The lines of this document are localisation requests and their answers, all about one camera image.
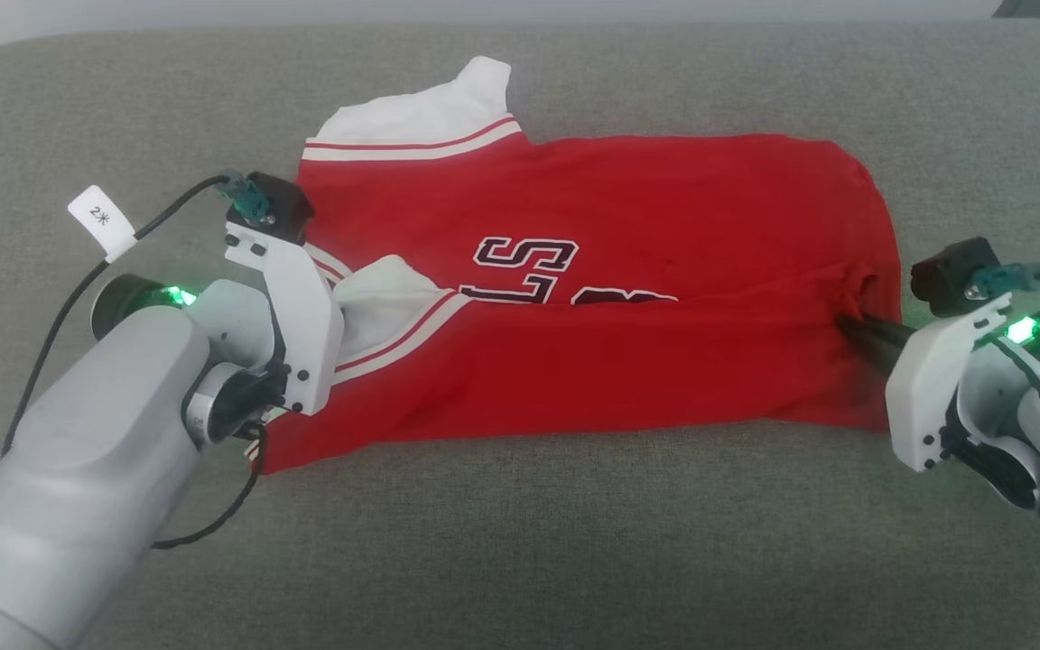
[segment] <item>red and white striped trim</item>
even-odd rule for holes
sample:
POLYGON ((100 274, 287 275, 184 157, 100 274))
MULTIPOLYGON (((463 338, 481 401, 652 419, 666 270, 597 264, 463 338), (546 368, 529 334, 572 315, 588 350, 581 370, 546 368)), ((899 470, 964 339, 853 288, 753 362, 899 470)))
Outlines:
POLYGON ((339 280, 352 276, 352 270, 347 268, 347 264, 341 262, 341 260, 335 258, 323 249, 315 246, 313 243, 305 243, 305 251, 307 251, 307 255, 311 256, 315 266, 318 267, 318 272, 322 277, 326 277, 330 283, 338 284, 339 280))
POLYGON ((437 333, 445 322, 459 312, 471 298, 463 293, 445 291, 437 300, 421 309, 420 316, 408 322, 404 329, 388 338, 385 344, 371 346, 352 357, 342 359, 335 366, 333 384, 355 380, 360 375, 372 373, 381 367, 387 367, 408 357, 420 345, 437 333))
POLYGON ((430 145, 339 145, 307 139, 306 161, 430 161, 474 152, 513 133, 520 133, 520 125, 511 113, 479 131, 446 142, 430 145))

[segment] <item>teal connector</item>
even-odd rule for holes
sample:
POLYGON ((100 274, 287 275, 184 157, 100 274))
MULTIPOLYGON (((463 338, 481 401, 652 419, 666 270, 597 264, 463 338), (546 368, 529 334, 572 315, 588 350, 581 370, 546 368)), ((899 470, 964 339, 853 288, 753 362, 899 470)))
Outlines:
POLYGON ((970 291, 978 300, 991 300, 1008 291, 1040 291, 1039 263, 1007 263, 1003 266, 979 268, 973 272, 970 291))
POLYGON ((228 181, 215 185, 215 190, 231 202, 244 222, 251 226, 271 226, 276 223, 276 216, 270 213, 271 202, 256 188, 255 182, 248 181, 242 174, 231 168, 223 176, 227 176, 228 181))

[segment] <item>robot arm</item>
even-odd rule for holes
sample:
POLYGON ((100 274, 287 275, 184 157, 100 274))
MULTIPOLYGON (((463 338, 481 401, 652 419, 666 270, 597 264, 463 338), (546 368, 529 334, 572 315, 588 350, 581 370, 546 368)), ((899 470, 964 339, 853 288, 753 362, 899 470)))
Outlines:
POLYGON ((100 295, 93 324, 105 336, 30 407, 0 461, 3 649, 77 646, 205 448, 272 405, 327 402, 342 314, 276 229, 228 223, 228 259, 263 272, 268 295, 218 280, 185 308, 129 314, 146 281, 120 277, 100 295))
POLYGON ((913 267, 913 294, 947 318, 919 331, 873 318, 840 326, 888 374, 900 461, 925 472, 956 457, 1040 523, 1040 312, 1003 329, 1008 290, 1039 288, 1039 268, 1000 266, 982 238, 955 243, 913 267))

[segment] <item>gray couch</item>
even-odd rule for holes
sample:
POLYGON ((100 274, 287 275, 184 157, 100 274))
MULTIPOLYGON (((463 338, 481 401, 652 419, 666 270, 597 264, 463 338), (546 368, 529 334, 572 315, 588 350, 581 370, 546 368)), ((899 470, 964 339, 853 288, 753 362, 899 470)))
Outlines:
MULTIPOLYGON (((515 67, 537 140, 784 132, 869 166, 901 258, 987 235, 1040 260, 1040 22, 95 33, 0 48, 0 440, 98 262, 66 204, 145 223, 234 166, 292 177, 336 106, 515 67)), ((205 194, 120 270, 255 281, 205 194)), ((1023 297, 1033 309, 1040 295, 1023 297)), ((927 320, 907 298, 907 319, 927 320)), ((92 339, 73 313, 43 386, 92 339)), ((224 445, 171 531, 244 478, 224 445)), ((1040 649, 1040 536, 957 464, 776 422, 381 445, 265 478, 211 539, 153 552, 87 647, 1040 649)))

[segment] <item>jersey lettering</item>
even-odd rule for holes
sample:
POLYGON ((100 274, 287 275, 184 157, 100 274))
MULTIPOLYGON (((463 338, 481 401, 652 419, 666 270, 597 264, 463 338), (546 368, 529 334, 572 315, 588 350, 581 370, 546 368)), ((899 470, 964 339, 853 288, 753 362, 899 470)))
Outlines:
POLYGON ((479 248, 475 249, 473 259, 480 266, 520 268, 528 263, 532 256, 537 256, 543 258, 536 263, 539 270, 565 272, 580 250, 577 243, 567 239, 520 239, 520 242, 512 248, 512 252, 509 252, 510 243, 512 243, 511 237, 484 237, 479 248))
POLYGON ((471 284, 460 284, 460 292, 470 298, 480 301, 525 302, 525 304, 544 305, 548 302, 548 296, 552 295, 552 287, 556 285, 556 278, 529 272, 529 275, 524 276, 523 285, 531 287, 531 291, 500 291, 500 289, 483 289, 473 287, 471 284))
POLYGON ((644 289, 624 291, 624 289, 614 289, 610 287, 584 287, 580 291, 577 291, 577 295, 572 296, 573 305, 595 305, 602 304, 602 302, 631 302, 631 304, 638 304, 639 302, 648 301, 676 301, 676 296, 668 296, 665 293, 657 293, 656 291, 644 291, 644 289))
MULTIPOLYGON (((498 266, 500 268, 520 268, 538 258, 532 264, 539 270, 565 272, 577 255, 580 246, 567 239, 520 239, 512 246, 511 237, 484 237, 475 249, 475 260, 479 266, 498 266)), ((492 302, 523 302, 523 304, 544 305, 552 295, 552 287, 556 285, 556 277, 541 272, 529 272, 523 278, 526 291, 508 291, 508 289, 486 289, 471 284, 460 284, 460 292, 468 297, 492 302)))

